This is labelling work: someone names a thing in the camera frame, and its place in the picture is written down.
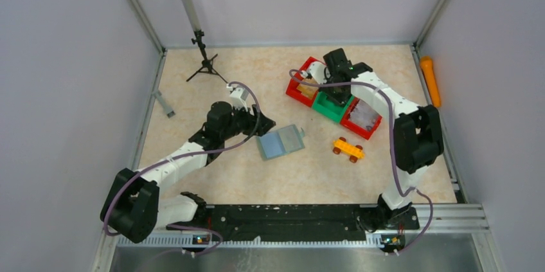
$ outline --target beige table surface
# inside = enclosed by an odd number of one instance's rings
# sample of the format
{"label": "beige table surface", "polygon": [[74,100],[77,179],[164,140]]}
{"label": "beige table surface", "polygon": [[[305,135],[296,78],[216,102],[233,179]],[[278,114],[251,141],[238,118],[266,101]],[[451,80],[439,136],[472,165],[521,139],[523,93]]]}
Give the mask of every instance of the beige table surface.
{"label": "beige table surface", "polygon": [[[207,48],[218,53],[215,68],[227,79],[247,84],[257,95],[263,113],[276,128],[296,124],[305,130],[305,148],[262,161],[256,140],[223,153],[205,168],[196,170],[166,191],[171,197],[182,191],[198,194],[211,204],[309,204],[376,203],[392,180],[388,124],[383,121],[369,141],[325,118],[285,94],[288,70],[299,68],[313,56],[338,46]],[[425,104],[424,92],[408,45],[343,46],[352,62],[365,62],[377,75],[406,98]],[[219,77],[198,74],[186,79],[201,65],[198,50],[169,50],[159,86],[176,115],[167,118],[155,103],[140,167],[148,166],[178,149],[206,120],[213,102],[229,101]],[[344,136],[363,146],[365,158],[356,164],[348,156],[335,155],[332,142]],[[239,135],[226,146],[244,138]],[[436,203],[455,203],[451,179],[441,156],[428,170],[421,185]],[[419,196],[414,202],[424,203]]]}

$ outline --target gray wall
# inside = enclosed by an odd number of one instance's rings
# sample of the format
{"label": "gray wall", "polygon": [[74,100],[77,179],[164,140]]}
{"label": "gray wall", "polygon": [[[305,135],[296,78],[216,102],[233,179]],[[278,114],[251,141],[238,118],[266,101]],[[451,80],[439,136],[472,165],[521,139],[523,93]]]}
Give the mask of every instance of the gray wall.
{"label": "gray wall", "polygon": [[431,55],[469,197],[510,271],[542,271],[545,0],[451,0]]}
{"label": "gray wall", "polygon": [[126,0],[0,5],[0,271],[88,271],[157,52]]}
{"label": "gray wall", "polygon": [[[206,44],[409,42],[437,0],[194,0]],[[159,38],[192,46],[180,0],[140,0]]]}

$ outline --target wire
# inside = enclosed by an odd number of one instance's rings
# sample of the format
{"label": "wire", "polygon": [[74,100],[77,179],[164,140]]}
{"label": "wire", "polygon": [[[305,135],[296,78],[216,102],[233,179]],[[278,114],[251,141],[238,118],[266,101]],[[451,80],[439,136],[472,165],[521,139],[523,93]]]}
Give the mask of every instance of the wire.
{"label": "wire", "polygon": [[[250,134],[248,134],[248,136],[246,136],[246,138],[244,138],[244,140],[242,140],[241,142],[235,144],[235,145],[232,145],[230,147],[227,147],[227,148],[223,148],[223,149],[217,149],[217,150],[208,150],[208,151],[196,151],[196,152],[189,152],[189,153],[184,153],[184,154],[180,154],[180,155],[176,155],[174,156],[172,159],[174,160],[177,160],[177,159],[181,159],[181,158],[187,158],[187,157],[190,157],[190,156],[196,156],[196,155],[201,155],[201,154],[214,154],[214,153],[221,153],[221,152],[225,152],[225,151],[229,151],[229,150],[233,150],[234,148],[237,148],[239,146],[241,146],[242,144],[244,144],[245,142],[247,142],[252,136],[254,136],[254,134],[256,133],[257,131],[257,128],[259,126],[259,122],[260,122],[260,118],[261,118],[261,108],[259,106],[259,101],[257,100],[257,97],[256,95],[253,93],[253,91],[245,84],[241,83],[241,82],[238,82],[238,81],[232,81],[230,83],[228,83],[228,85],[232,85],[232,84],[236,84],[238,86],[242,86],[244,89],[246,89],[250,95],[252,96],[252,98],[254,99],[254,103],[256,105],[256,113],[257,113],[257,119],[256,119],[256,124],[253,128],[253,130],[250,132]],[[119,192],[117,192],[117,194],[114,196],[114,198],[112,199],[112,202],[110,203],[110,206],[108,207],[108,210],[106,211],[106,214],[104,215],[104,222],[103,222],[103,226],[102,226],[102,229],[104,229],[104,232],[106,233],[106,235],[108,236],[116,236],[116,235],[119,235],[120,233],[118,232],[111,232],[110,229],[108,228],[108,223],[109,223],[109,220],[110,220],[110,216],[112,215],[112,211],[114,210],[115,206],[117,205],[119,199],[121,198],[121,195],[128,189],[128,187],[133,183],[135,182],[139,177],[141,177],[142,175],[146,174],[147,172],[149,172],[150,170],[153,170],[161,165],[164,165],[168,163],[168,160],[165,159],[165,160],[162,160],[162,161],[159,161],[151,166],[148,166],[147,168],[144,168],[143,170],[139,171],[139,172],[136,172],[136,174],[130,178],[119,190]]]}
{"label": "wire", "polygon": [[202,255],[205,255],[213,250],[215,250],[221,243],[223,243],[223,236],[217,232],[217,231],[214,231],[214,230],[210,230],[210,229],[206,229],[206,228],[198,228],[198,227],[188,227],[188,226],[180,226],[180,225],[176,225],[176,224],[169,224],[169,225],[166,225],[167,227],[171,227],[171,228],[174,228],[174,229],[178,229],[178,230],[199,230],[199,231],[206,231],[208,232],[208,234],[210,235],[215,235],[216,237],[218,237],[220,240],[219,242],[217,242],[216,244],[206,248],[204,251],[200,251],[198,253],[194,253],[194,252],[188,252],[188,251],[185,251],[185,249],[179,249],[179,248],[171,248],[171,249],[167,249],[165,251],[162,251],[160,253],[158,253],[157,255],[153,256],[152,258],[146,260],[142,265],[140,265],[140,267],[138,267],[135,272],[139,272],[141,271],[145,266],[149,265],[152,261],[154,261],[155,259],[163,256],[163,255],[166,255],[168,253],[177,253],[177,252],[180,252],[182,254],[194,254],[194,256],[202,256]]}
{"label": "wire", "polygon": [[397,174],[397,163],[395,161],[395,148],[394,148],[394,136],[393,136],[393,126],[394,126],[393,105],[392,105],[392,102],[391,102],[390,98],[388,97],[388,95],[386,95],[386,93],[383,90],[379,89],[377,86],[374,86],[372,84],[368,84],[366,82],[337,82],[337,83],[334,83],[334,84],[311,84],[309,82],[304,82],[302,80],[299,80],[297,77],[295,77],[295,75],[293,75],[294,73],[299,73],[301,75],[302,72],[300,70],[298,70],[298,69],[291,69],[289,71],[289,75],[290,75],[291,79],[295,80],[299,84],[303,84],[303,85],[311,86],[311,87],[341,87],[341,86],[364,86],[364,87],[368,87],[368,88],[371,88],[371,89],[375,90],[376,92],[378,92],[378,94],[380,94],[384,98],[386,103],[388,104],[388,128],[389,128],[389,140],[390,140],[390,159],[391,159],[393,178],[394,178],[395,186],[397,187],[397,191],[398,191],[398,193],[399,193],[399,195],[401,197],[405,198],[413,190],[416,190],[416,193],[418,195],[420,195],[421,197],[425,198],[427,200],[427,202],[429,203],[429,219],[428,219],[426,225],[424,226],[424,228],[422,228],[422,231],[416,236],[416,238],[411,243],[409,243],[403,250],[410,248],[416,241],[420,240],[422,238],[422,236],[424,235],[424,233],[429,229],[429,227],[431,225],[431,221],[433,220],[433,202],[431,201],[430,197],[428,197],[427,195],[425,195],[424,193],[422,193],[421,191],[419,191],[419,189],[417,189],[415,187],[409,187],[405,192],[403,192],[403,190],[401,189],[401,184],[399,182],[399,176]]}

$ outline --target tripod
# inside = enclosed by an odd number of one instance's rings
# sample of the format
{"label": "tripod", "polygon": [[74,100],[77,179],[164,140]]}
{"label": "tripod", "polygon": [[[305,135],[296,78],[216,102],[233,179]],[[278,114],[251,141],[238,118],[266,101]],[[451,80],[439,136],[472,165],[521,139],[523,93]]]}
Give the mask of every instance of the tripod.
{"label": "tripod", "polygon": [[206,45],[202,43],[202,37],[204,36],[204,32],[202,30],[198,30],[198,31],[195,31],[195,38],[194,39],[191,39],[191,41],[193,42],[193,44],[197,44],[199,46],[199,49],[201,50],[201,55],[203,57],[204,60],[202,60],[202,66],[201,68],[199,68],[196,72],[194,72],[191,77],[189,77],[186,82],[189,82],[189,80],[191,80],[196,74],[198,73],[204,73],[204,74],[211,74],[211,75],[216,75],[216,76],[219,76],[223,81],[225,81],[225,83],[227,83],[227,80],[225,80],[225,78],[222,77],[222,75],[220,75],[220,73],[218,73],[217,70],[214,69],[213,67],[213,64],[214,64],[214,59],[218,56],[217,54],[215,54],[212,59],[209,59],[206,55]]}

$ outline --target yellow toy car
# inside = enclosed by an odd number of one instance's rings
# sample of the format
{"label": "yellow toy car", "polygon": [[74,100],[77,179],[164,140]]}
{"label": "yellow toy car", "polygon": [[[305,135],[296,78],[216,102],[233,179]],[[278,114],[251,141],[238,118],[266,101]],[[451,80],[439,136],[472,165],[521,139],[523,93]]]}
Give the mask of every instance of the yellow toy car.
{"label": "yellow toy car", "polygon": [[350,155],[350,161],[352,163],[357,162],[365,156],[363,154],[363,147],[360,145],[353,146],[346,142],[346,138],[339,137],[339,139],[333,141],[333,153],[340,154],[341,152]]}

